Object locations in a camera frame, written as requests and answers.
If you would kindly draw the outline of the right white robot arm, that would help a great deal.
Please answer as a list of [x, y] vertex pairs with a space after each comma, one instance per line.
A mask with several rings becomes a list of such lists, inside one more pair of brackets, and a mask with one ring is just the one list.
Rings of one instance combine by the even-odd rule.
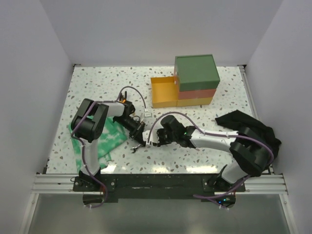
[[274, 159], [269, 145], [248, 127], [232, 132], [200, 129], [194, 123], [184, 126], [172, 114], [158, 118], [161, 128], [151, 127], [147, 143], [160, 147], [176, 143], [184, 148], [209, 148], [232, 155], [233, 161], [207, 181], [210, 187], [227, 192], [250, 177], [258, 177]]

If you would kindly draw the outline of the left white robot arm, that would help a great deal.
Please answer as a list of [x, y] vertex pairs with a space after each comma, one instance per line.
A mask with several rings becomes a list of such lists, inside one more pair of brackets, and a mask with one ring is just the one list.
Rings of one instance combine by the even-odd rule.
[[82, 166], [79, 174], [87, 176], [83, 184], [89, 191], [96, 191], [101, 186], [101, 179], [97, 176], [100, 172], [98, 139], [104, 130], [107, 117], [112, 117], [114, 122], [128, 130], [129, 137], [140, 146], [146, 145], [143, 139], [145, 123], [131, 117], [135, 110], [132, 102], [127, 100], [96, 102], [85, 98], [80, 104], [70, 128], [71, 136], [82, 144]]

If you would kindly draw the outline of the silver wrench front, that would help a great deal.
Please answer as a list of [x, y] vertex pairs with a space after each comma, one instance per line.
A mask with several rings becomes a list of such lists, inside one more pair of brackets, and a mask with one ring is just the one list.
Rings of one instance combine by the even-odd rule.
[[131, 153], [134, 154], [134, 153], [136, 153], [136, 152], [138, 151], [138, 149], [140, 149], [140, 148], [142, 148], [142, 147], [145, 147], [145, 146], [146, 146], [146, 144], [143, 143], [143, 144], [139, 144], [139, 145], [137, 145], [137, 146], [135, 146], [135, 147], [132, 147], [132, 148], [131, 148]]

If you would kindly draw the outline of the yellow drawer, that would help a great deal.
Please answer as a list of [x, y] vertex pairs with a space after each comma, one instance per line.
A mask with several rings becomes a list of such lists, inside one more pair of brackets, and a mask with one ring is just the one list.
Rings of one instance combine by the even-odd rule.
[[197, 99], [178, 99], [176, 79], [174, 77], [151, 78], [152, 107], [185, 107], [196, 105], [209, 105], [213, 97]]

